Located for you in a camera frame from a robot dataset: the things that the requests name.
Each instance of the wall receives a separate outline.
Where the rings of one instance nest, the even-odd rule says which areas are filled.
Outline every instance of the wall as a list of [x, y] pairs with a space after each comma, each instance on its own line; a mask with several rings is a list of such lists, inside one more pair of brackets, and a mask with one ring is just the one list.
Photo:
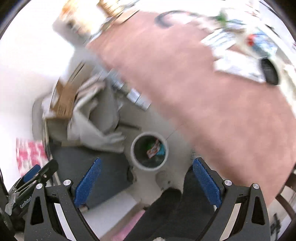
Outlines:
[[34, 100], [51, 91], [74, 51], [52, 30], [63, 4], [32, 0], [0, 40], [0, 168], [7, 189], [19, 178], [15, 140], [32, 139]]

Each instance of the metal bolt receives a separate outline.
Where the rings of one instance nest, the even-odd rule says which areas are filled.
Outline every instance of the metal bolt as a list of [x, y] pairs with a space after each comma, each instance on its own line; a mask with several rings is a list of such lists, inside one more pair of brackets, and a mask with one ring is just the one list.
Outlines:
[[38, 183], [38, 184], [36, 185], [36, 188], [37, 188], [37, 189], [41, 189], [42, 187], [43, 187], [42, 183]]
[[71, 180], [67, 179], [63, 182], [65, 186], [69, 186], [71, 184]]
[[253, 188], [259, 189], [259, 185], [257, 183], [253, 183]]
[[231, 186], [232, 185], [232, 181], [230, 181], [230, 180], [225, 180], [224, 183], [225, 183], [226, 186]]

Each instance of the person's leg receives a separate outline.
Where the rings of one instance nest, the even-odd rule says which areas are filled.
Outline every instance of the person's leg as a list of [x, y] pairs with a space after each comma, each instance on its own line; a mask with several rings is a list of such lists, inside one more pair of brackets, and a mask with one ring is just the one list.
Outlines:
[[174, 188], [165, 190], [162, 195], [147, 209], [124, 241], [137, 241], [149, 238], [168, 219], [176, 209], [181, 191]]
[[149, 239], [179, 237], [195, 240], [214, 214], [192, 167], [184, 180], [184, 190], [178, 207]]

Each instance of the brown tabletop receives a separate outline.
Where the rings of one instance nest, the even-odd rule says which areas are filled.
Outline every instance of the brown tabletop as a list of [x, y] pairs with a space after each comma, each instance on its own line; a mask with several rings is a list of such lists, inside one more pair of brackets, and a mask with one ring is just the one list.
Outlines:
[[138, 12], [87, 47], [180, 126], [221, 176], [258, 183], [269, 205], [295, 163], [290, 106], [276, 86], [214, 72], [211, 50], [200, 43], [204, 31], [161, 28], [156, 16]]

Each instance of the trash can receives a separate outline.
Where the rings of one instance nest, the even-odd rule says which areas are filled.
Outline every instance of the trash can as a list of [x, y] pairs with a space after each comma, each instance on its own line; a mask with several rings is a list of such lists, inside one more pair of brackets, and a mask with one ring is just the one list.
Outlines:
[[163, 136], [156, 132], [143, 132], [131, 145], [133, 165], [144, 171], [156, 171], [167, 161], [169, 148]]

